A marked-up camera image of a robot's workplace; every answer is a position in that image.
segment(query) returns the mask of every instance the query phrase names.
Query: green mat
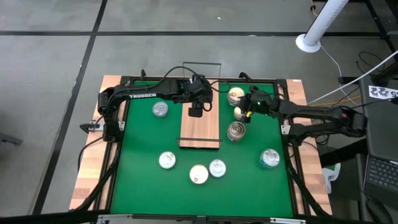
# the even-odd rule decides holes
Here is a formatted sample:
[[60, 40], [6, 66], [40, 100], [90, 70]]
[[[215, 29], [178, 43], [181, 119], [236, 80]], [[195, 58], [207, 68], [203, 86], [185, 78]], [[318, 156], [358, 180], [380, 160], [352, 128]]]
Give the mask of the green mat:
[[[248, 91], [248, 84], [231, 84]], [[269, 93], [273, 85], [257, 85]], [[235, 121], [233, 107], [220, 94], [219, 151], [179, 149], [182, 105], [169, 105], [166, 118], [156, 118], [152, 105], [158, 98], [132, 100], [114, 189], [111, 213], [156, 215], [214, 215], [242, 217], [293, 217], [285, 162], [273, 169], [259, 163], [261, 152], [275, 149], [283, 157], [278, 120], [255, 114], [246, 125], [246, 135], [231, 142], [226, 135]], [[176, 165], [162, 169], [159, 156], [172, 151]], [[208, 167], [213, 159], [226, 164], [226, 174], [217, 179], [209, 174], [203, 185], [189, 178], [191, 167]]]

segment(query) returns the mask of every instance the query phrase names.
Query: white pole base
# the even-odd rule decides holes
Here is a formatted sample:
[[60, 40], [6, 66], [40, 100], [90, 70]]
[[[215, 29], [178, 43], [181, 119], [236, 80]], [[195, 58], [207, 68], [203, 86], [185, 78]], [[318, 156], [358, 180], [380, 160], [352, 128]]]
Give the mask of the white pole base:
[[304, 43], [305, 34], [301, 34], [296, 38], [296, 45], [299, 47], [300, 50], [307, 52], [307, 53], [315, 53], [321, 49], [321, 42], [318, 41], [315, 45], [307, 45]]

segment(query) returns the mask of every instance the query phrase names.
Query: white label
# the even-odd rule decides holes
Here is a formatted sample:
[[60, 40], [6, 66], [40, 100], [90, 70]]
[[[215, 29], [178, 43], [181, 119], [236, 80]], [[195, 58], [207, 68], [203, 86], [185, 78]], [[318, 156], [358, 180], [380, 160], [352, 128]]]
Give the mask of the white label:
[[150, 97], [156, 97], [156, 93], [145, 93], [145, 94], [133, 94], [133, 95], [130, 95], [130, 98], [132, 98], [132, 99], [150, 98]]
[[398, 96], [398, 90], [369, 85], [369, 96], [377, 99], [389, 99]]

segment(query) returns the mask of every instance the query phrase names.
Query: gray floor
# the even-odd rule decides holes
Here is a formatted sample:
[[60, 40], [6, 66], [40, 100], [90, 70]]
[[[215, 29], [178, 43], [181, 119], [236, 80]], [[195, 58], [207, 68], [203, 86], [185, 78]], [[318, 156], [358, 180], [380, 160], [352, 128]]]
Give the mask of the gray floor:
[[[386, 28], [394, 30], [386, 5], [374, 3]], [[0, 0], [0, 30], [92, 30], [100, 4]], [[115, 0], [106, 6], [99, 29], [305, 32], [314, 18], [309, 6], [308, 0]], [[330, 31], [377, 28], [366, 6], [352, 3]], [[88, 37], [0, 36], [0, 131], [24, 140], [20, 147], [0, 143], [0, 216], [30, 212], [87, 43]], [[329, 37], [322, 44], [347, 76], [361, 74], [358, 52], [389, 55], [387, 45], [377, 38]], [[308, 101], [338, 87], [337, 67], [326, 53], [303, 53], [294, 37], [97, 37], [43, 212], [68, 209], [78, 152], [86, 139], [78, 125], [91, 119], [103, 75], [138, 75], [142, 68], [148, 75], [162, 75], [184, 61], [222, 63], [222, 77], [245, 71], [252, 77], [301, 79]], [[195, 70], [217, 76], [216, 69]], [[342, 96], [337, 93], [323, 102]], [[334, 136], [330, 146], [352, 141]]]

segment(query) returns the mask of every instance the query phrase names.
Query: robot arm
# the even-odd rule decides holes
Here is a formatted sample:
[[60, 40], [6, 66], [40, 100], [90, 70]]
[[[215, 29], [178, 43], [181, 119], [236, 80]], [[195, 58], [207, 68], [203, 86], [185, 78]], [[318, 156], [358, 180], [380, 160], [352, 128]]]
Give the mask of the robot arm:
[[309, 136], [324, 134], [344, 134], [359, 138], [365, 135], [368, 119], [361, 113], [346, 107], [334, 108], [301, 106], [289, 100], [272, 98], [270, 94], [251, 86], [249, 93], [241, 97], [239, 108], [245, 114], [244, 122], [251, 120], [253, 113], [266, 114], [273, 118], [285, 120], [289, 118], [310, 118], [324, 121], [322, 124], [304, 126], [302, 124], [282, 125], [282, 134], [289, 143], [300, 146]]
[[188, 115], [200, 118], [203, 110], [211, 110], [213, 90], [208, 80], [203, 75], [192, 75], [187, 79], [165, 79], [151, 86], [122, 86], [107, 88], [98, 94], [98, 113], [103, 115], [105, 125], [103, 139], [106, 142], [119, 142], [123, 132], [119, 123], [114, 119], [114, 113], [125, 100], [138, 100], [144, 98], [161, 98], [172, 100], [174, 103], [192, 103]]

